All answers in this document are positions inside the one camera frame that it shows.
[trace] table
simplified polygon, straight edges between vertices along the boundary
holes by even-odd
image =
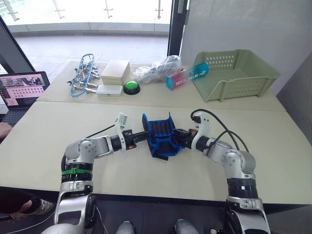
[[[160,106],[160,107],[188,107],[194,106],[209,109],[241,109],[241,110],[266,110],[266,111],[285,111],[277,98],[267,91],[263,97],[239,97],[226,99],[223,102],[218,100],[204,102],[195,85],[190,82],[176,90],[169,90],[164,83],[150,83],[141,86],[141,91],[137,95],[122,94],[120,97],[105,97],[95,94],[84,94],[80,97],[69,95],[70,87],[66,83],[75,77],[74,68],[78,62],[70,62],[64,70],[55,78],[44,94],[38,98],[40,101],[63,101],[80,103],[99,103],[99,104],[119,104],[119,105],[140,105],[140,106]],[[142,64],[130,64],[130,76],[136,68]],[[99,73],[106,64],[98,63]],[[95,84],[103,84],[102,80],[90,81]]]
[[[194,108],[37,101],[0,145],[0,186],[58,191],[60,161],[68,144],[109,126],[119,112],[125,129],[143,130],[141,115],[165,119],[170,111],[178,128],[193,128]],[[214,109],[254,155],[257,189],[264,203],[311,204],[311,146],[283,111]],[[221,126],[211,120],[210,137]],[[107,134],[115,135],[114,129]],[[231,143],[225,136],[224,141]],[[97,159],[94,192],[224,201],[222,166],[200,152],[184,149],[169,161],[152,158],[146,142],[125,153]]]

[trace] clear plastic bag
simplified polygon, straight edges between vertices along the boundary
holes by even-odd
[[[139,84],[165,81],[167,76],[181,71],[182,62],[180,56],[170,55],[164,61],[156,61],[151,67],[142,66],[133,73],[134,80]]]

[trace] cable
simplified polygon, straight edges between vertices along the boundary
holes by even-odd
[[[245,142],[242,140],[242,138],[239,137],[239,135],[237,135],[235,132],[230,131],[234,136],[236,136],[240,142],[242,142],[242,145],[245,147],[245,150],[249,153],[249,150],[247,148],[247,145],[245,144]]]
[[[103,234],[105,234],[105,232],[106,232],[106,234],[108,234],[107,228],[106,228],[106,226],[105,226],[105,224],[103,222],[103,219],[102,219],[102,216],[101,216],[101,213],[100,213],[98,207],[97,207],[97,217],[98,217],[98,219],[99,219],[99,221],[101,223]]]
[[[115,126],[115,125],[113,124],[113,125],[109,126],[108,128],[105,128],[105,129],[103,129],[103,130],[101,130],[101,131],[99,131],[99,132],[97,132],[97,133],[94,133],[94,134],[92,134],[92,135],[87,136],[86,138],[93,137],[94,135],[99,134],[99,133],[101,133],[101,132],[104,132],[104,131],[106,131],[106,130],[108,130],[108,129],[114,127],[114,126]]]
[[[236,149],[239,150],[239,146],[238,146],[238,144],[237,144],[235,138],[233,137],[231,131],[230,131],[230,130],[225,126],[225,124],[218,118],[218,116],[216,116],[216,115],[215,115],[214,113],[212,113],[211,111],[207,111],[207,110],[205,110],[205,109],[197,109],[197,110],[194,110],[194,111],[191,113],[191,119],[193,119],[194,113],[196,113],[196,112],[198,112],[198,111],[203,111],[203,112],[206,112],[206,113],[212,115],[212,116],[222,125],[222,127],[226,130],[226,132],[230,135],[230,137],[231,137],[231,139],[232,139],[232,141],[233,141],[233,143],[234,143]]]
[[[23,229],[20,229],[20,230],[14,231],[14,232],[10,232],[10,233],[6,233],[6,234],[18,233],[18,232],[21,232],[21,231],[24,231],[24,230],[33,228],[33,227],[35,227],[35,226],[38,226],[38,225],[40,225],[41,223],[44,223],[45,221],[47,221],[52,215],[54,215],[54,213],[55,213],[55,212],[53,212],[52,214],[50,214],[49,217],[47,217],[45,220],[43,220],[43,221],[40,222],[40,223],[37,223],[37,224],[35,224],[35,225],[33,225],[33,226],[30,226],[30,227],[28,227],[28,228],[23,228]]]
[[[213,147],[216,142],[224,135],[226,134],[228,131],[224,131],[222,132],[213,142],[211,142],[209,144],[209,146],[207,147],[208,151],[211,149],[211,147]],[[235,133],[235,132],[232,132],[232,131],[229,131],[231,134],[233,134],[234,136],[236,136],[240,142],[242,142],[242,145],[245,147],[246,151],[249,153],[249,150],[247,148],[247,145],[245,144],[245,142]]]

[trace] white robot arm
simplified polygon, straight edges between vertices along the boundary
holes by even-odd
[[[218,140],[219,137],[208,138],[209,114],[204,111],[196,115],[193,113],[191,118],[198,125],[198,130],[174,129],[172,140],[177,145],[201,151],[204,156],[223,166],[229,194],[222,232],[271,234],[262,200],[256,190],[254,157],[248,152],[233,149],[228,143]],[[121,131],[126,119],[126,115],[119,114],[115,123],[118,133],[116,136],[83,138],[66,148],[62,159],[62,181],[54,216],[55,224],[42,234],[84,234],[93,227],[96,200],[90,193],[93,191],[94,159],[111,155],[118,150],[133,149],[137,142],[150,137],[148,132],[132,134],[132,130]]]

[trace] green dome button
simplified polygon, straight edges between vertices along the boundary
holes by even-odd
[[[131,80],[125,83],[123,91],[125,94],[134,95],[140,92],[140,86],[136,81]]]

